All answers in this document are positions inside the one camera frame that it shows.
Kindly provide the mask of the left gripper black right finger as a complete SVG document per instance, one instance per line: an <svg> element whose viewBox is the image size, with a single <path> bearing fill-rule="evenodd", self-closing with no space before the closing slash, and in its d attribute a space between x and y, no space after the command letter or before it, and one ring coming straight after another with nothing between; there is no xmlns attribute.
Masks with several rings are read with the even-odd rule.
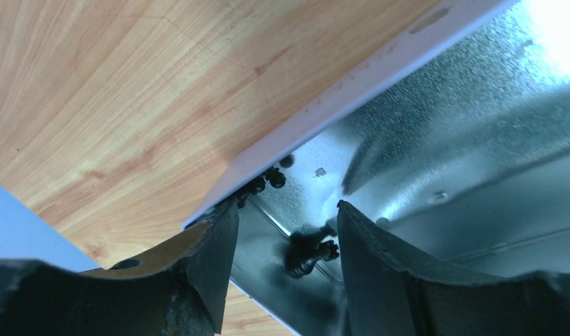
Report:
<svg viewBox="0 0 570 336"><path fill-rule="evenodd" d="M570 335L570 273L503 278L436 258L338 203L354 335Z"/></svg>

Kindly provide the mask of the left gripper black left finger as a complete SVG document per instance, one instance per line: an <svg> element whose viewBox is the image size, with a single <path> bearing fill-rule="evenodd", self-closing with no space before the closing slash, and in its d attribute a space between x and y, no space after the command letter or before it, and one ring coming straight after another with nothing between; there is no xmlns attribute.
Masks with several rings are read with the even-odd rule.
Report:
<svg viewBox="0 0 570 336"><path fill-rule="evenodd" d="M110 269L0 260L0 335L217 335L238 228L226 200Z"/></svg>

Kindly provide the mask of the metal tin with black pieces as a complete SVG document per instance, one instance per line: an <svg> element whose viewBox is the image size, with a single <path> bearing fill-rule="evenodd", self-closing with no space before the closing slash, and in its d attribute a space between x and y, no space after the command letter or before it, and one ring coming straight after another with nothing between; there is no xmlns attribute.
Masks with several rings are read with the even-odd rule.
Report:
<svg viewBox="0 0 570 336"><path fill-rule="evenodd" d="M299 279L295 231L346 201L441 260L570 273L570 1L519 1L280 162L239 212L234 285L295 335L354 335L340 257Z"/></svg>

